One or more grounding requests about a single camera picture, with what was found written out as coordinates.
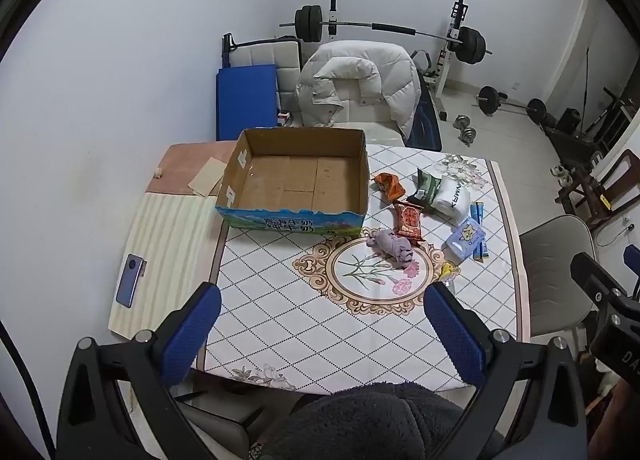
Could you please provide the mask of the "blue stick sachet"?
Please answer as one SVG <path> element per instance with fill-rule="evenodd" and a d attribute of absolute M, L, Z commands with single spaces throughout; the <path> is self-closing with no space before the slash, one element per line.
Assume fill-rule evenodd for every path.
<path fill-rule="evenodd" d="M 470 212 L 473 219 L 481 224 L 484 217 L 484 204 L 482 202 L 473 202 L 470 206 Z"/>

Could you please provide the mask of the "white tissue pack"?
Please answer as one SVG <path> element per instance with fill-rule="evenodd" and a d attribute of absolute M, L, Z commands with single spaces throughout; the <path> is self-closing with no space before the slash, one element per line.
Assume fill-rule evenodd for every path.
<path fill-rule="evenodd" d="M 468 217 L 470 205 L 471 193 L 469 190 L 454 178 L 442 177 L 431 207 L 442 215 L 453 219 L 456 223 L 460 223 Z"/>

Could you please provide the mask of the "green snack packet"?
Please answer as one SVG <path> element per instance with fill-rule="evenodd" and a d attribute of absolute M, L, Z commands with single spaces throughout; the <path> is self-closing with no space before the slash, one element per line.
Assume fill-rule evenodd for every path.
<path fill-rule="evenodd" d="M 436 197 L 442 180 L 428 172 L 418 169 L 416 174 L 416 192 L 409 195 L 407 202 L 420 206 L 421 209 L 429 209 Z"/>

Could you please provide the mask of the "orange snack packet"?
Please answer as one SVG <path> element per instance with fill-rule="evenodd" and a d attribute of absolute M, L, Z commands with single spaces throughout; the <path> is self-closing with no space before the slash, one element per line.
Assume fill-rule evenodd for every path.
<path fill-rule="evenodd" d="M 400 200 L 406 194 L 406 189 L 395 174 L 379 173 L 373 178 L 373 182 L 384 192 L 389 202 Z"/>

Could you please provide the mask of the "grey side chair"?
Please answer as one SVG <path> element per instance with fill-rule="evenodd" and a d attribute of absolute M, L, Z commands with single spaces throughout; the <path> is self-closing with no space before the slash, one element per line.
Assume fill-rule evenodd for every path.
<path fill-rule="evenodd" d="M 545 221 L 520 235 L 527 273 L 532 336 L 573 330 L 590 313 L 591 299 L 572 279 L 575 255 L 596 257 L 591 232 L 574 215 Z"/>

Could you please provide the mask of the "small yellow wrapper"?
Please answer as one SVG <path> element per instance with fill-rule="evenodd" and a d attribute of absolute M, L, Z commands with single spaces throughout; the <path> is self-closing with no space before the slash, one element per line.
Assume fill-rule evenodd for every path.
<path fill-rule="evenodd" d="M 450 281 L 456 278 L 460 273 L 460 269 L 457 265 L 451 263 L 451 261 L 446 261 L 446 263 L 442 264 L 442 268 L 440 269 L 439 280 L 442 282 Z"/>

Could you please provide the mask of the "striped beige placemat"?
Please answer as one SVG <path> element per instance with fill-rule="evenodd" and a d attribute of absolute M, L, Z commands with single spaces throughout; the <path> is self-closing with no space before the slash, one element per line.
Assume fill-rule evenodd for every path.
<path fill-rule="evenodd" d="M 145 261 L 131 305 L 114 302 L 107 328 L 130 339 L 155 330 L 212 272 L 222 217 L 215 197 L 148 192 L 129 230 L 123 257 Z"/>

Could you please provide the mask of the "black fleece garment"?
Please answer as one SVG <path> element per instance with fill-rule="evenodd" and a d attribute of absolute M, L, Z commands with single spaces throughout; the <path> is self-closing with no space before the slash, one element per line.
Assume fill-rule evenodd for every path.
<path fill-rule="evenodd" d="M 262 447 L 263 459 L 428 459 L 462 409 L 416 383 L 374 383 L 309 402 Z"/>

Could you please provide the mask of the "patterned white tablecloth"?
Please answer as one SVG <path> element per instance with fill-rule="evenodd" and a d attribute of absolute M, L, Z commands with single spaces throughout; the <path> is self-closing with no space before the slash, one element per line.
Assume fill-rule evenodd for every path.
<path fill-rule="evenodd" d="M 198 356 L 201 371 L 311 394 L 374 381 L 460 388 L 423 309 L 424 290 L 446 261 L 460 269 L 449 284 L 464 307 L 491 329 L 530 339 L 522 247 L 497 163 L 373 145 L 369 167 L 395 174 L 405 186 L 418 169 L 436 176 L 462 172 L 473 200 L 484 204 L 487 256 L 456 263 L 445 244 L 454 227 L 438 214 L 421 218 L 416 278 L 386 263 L 365 237 L 224 227 L 213 271 L 222 308 Z"/>

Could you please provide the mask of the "red snack packet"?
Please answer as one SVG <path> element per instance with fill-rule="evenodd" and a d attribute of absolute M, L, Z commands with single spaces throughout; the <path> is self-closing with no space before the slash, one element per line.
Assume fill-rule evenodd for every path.
<path fill-rule="evenodd" d="M 394 203 L 394 209 L 396 213 L 396 235 L 406 238 L 413 243 L 421 242 L 423 237 L 420 222 L 420 207 L 407 202 L 396 201 Z"/>

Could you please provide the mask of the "dark wooden stool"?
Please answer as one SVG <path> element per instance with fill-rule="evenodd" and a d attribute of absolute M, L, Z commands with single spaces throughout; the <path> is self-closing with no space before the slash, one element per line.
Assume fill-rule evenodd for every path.
<path fill-rule="evenodd" d="M 639 203 L 639 193 L 620 203 L 625 194 L 637 189 L 639 157 L 631 149 L 625 149 L 601 179 L 577 168 L 570 184 L 560 189 L 554 201 L 570 215 L 575 215 L 576 209 L 585 204 L 589 211 L 586 225 L 595 232 Z"/>

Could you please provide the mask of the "beige paper card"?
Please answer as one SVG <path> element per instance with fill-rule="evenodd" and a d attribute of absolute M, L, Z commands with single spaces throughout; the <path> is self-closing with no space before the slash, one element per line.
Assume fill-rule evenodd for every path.
<path fill-rule="evenodd" d="M 209 157 L 208 161 L 196 173 L 194 178 L 188 183 L 189 189 L 199 195 L 207 198 L 214 191 L 216 184 L 224 177 L 224 171 L 227 164 L 223 161 Z"/>

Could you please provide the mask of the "black blue weight bench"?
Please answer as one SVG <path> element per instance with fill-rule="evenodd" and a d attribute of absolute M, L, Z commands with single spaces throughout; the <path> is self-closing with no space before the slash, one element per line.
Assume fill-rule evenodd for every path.
<path fill-rule="evenodd" d="M 420 78 L 420 84 L 421 97 L 405 145 L 409 148 L 440 152 L 442 151 L 442 138 L 440 138 L 430 88 L 425 84 L 423 78 Z"/>

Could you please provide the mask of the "floor barbell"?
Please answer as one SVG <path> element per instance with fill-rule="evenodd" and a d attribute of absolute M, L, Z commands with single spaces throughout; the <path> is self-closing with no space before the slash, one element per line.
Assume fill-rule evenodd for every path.
<path fill-rule="evenodd" d="M 480 111 L 487 116 L 494 115 L 503 105 L 525 111 L 536 124 L 540 124 L 547 115 L 547 107 L 540 99 L 534 98 L 527 104 L 521 104 L 520 102 L 511 101 L 506 94 L 491 86 L 480 88 L 475 99 Z"/>

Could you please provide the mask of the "white puffer jacket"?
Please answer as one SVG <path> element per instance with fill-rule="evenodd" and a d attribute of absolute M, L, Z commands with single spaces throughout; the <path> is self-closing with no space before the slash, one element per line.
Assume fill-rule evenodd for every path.
<path fill-rule="evenodd" d="M 420 75 L 404 47 L 389 42 L 338 40 L 320 45 L 304 64 L 295 94 L 314 103 L 337 99 L 337 86 L 358 86 L 362 99 L 380 94 L 405 141 L 421 97 Z"/>

